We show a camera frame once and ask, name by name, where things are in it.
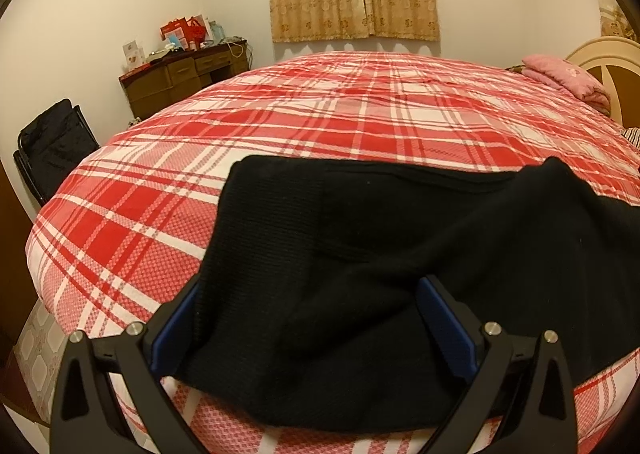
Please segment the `red gift bags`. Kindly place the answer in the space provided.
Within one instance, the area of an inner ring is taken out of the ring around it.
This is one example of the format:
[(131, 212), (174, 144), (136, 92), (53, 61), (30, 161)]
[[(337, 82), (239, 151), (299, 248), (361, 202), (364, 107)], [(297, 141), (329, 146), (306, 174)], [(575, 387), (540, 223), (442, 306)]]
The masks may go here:
[(199, 50), (205, 41), (207, 31), (200, 18), (184, 17), (174, 19), (160, 28), (160, 39), (171, 41), (175, 38), (183, 50)]

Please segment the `red plaid bed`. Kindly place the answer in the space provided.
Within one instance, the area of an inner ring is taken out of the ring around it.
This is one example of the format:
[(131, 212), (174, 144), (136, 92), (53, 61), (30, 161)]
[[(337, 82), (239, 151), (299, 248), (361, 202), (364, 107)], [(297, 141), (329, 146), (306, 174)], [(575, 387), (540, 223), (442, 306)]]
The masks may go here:
[(81, 160), (26, 244), (38, 295), (87, 348), (145, 322), (198, 270), (222, 185), (250, 155), (471, 172), (556, 157), (599, 194), (639, 200), (639, 151), (572, 94), (472, 62), (326, 53), (244, 72)]

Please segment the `black folding chair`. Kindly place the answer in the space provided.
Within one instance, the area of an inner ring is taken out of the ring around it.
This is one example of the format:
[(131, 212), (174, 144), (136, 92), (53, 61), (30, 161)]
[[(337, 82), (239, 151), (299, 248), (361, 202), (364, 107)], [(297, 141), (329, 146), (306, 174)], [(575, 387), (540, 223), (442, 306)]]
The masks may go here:
[(80, 107), (63, 98), (21, 129), (13, 158), (29, 192), (43, 207), (68, 174), (99, 148)]

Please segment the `black pants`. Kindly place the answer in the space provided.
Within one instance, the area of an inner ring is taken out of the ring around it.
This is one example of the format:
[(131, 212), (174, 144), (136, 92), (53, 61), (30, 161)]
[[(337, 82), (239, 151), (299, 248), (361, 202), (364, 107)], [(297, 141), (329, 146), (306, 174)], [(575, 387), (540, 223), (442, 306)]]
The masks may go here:
[(509, 333), (554, 330), (574, 385), (638, 348), (639, 210), (558, 158), (475, 173), (250, 156), (153, 370), (271, 426), (437, 426), (469, 384), (427, 276)]

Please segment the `white greeting card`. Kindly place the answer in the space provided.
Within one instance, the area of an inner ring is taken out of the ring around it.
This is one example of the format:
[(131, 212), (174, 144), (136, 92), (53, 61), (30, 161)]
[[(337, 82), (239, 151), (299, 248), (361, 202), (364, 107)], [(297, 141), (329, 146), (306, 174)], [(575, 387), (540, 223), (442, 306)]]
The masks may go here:
[(145, 63), (144, 52), (136, 41), (126, 43), (122, 47), (122, 51), (125, 55), (128, 70), (137, 69)]

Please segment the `beige floral side curtain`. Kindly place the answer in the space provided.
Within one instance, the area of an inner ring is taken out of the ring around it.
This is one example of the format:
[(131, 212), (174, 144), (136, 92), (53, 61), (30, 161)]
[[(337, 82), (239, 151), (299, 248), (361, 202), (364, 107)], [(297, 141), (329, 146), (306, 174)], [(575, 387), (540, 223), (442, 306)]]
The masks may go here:
[(638, 42), (638, 36), (616, 0), (598, 0), (601, 36), (619, 36)]

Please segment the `striped pillow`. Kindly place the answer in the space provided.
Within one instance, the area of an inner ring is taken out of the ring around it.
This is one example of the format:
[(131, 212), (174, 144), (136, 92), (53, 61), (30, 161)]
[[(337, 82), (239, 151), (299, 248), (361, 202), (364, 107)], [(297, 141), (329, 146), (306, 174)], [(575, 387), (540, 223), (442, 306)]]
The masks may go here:
[(640, 148), (640, 128), (626, 128), (620, 133), (634, 147)]

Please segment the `cream round headboard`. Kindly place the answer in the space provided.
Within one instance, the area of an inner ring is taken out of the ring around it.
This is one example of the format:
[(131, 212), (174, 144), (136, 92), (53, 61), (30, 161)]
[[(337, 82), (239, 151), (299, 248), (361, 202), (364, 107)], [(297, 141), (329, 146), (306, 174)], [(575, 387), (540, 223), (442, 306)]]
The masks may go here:
[(625, 129), (639, 126), (638, 42), (620, 36), (601, 36), (576, 48), (566, 58), (590, 72), (610, 96), (610, 117)]

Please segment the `pink folded blanket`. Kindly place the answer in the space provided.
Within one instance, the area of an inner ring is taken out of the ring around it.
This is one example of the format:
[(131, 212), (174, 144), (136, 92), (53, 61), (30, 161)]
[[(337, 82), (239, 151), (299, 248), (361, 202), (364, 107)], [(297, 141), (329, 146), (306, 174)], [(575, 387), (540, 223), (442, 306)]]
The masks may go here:
[(530, 79), (564, 90), (586, 104), (604, 112), (611, 111), (611, 99), (603, 84), (592, 74), (567, 62), (549, 55), (529, 55), (522, 59), (522, 73)]

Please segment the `dark wooden desk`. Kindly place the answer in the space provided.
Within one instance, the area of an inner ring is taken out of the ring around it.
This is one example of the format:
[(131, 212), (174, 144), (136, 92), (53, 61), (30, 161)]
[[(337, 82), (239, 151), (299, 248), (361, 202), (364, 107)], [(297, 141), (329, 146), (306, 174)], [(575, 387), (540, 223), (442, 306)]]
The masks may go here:
[(135, 118), (148, 119), (203, 88), (250, 69), (248, 45), (231, 39), (201, 50), (170, 52), (119, 77)]

